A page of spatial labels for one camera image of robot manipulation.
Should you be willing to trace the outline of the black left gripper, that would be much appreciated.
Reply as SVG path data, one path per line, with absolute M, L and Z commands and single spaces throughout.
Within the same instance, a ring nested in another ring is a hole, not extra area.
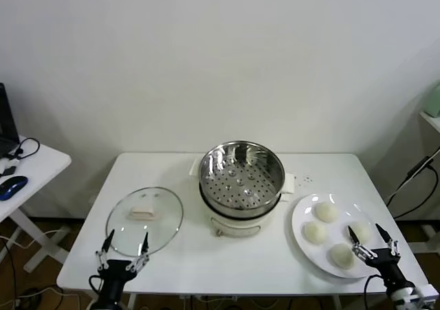
M 91 282 L 92 290 L 97 294 L 97 300 L 91 309 L 122 309 L 120 301 L 127 282 L 133 280 L 149 261 L 149 234 L 145 234 L 140 253 L 132 262 L 124 260 L 107 260 L 115 230 L 104 240 L 100 250 L 95 252 L 98 273 L 91 276 L 91 280 L 99 279 L 102 283 L 97 289 Z

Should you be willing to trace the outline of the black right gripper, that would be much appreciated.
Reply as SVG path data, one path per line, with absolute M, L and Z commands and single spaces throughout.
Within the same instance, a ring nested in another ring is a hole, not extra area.
M 401 254 L 398 249 L 398 241 L 391 238 L 390 234 L 378 223 L 375 224 L 379 235 L 386 244 L 385 248 L 376 250 L 369 250 L 360 243 L 359 238 L 351 228 L 348 226 L 350 240 L 353 244 L 353 253 L 365 261 L 369 267 L 376 269 L 386 288 L 386 295 L 391 297 L 393 293 L 405 288 L 415 288 L 415 285 L 406 280 L 401 269 L 398 266 Z

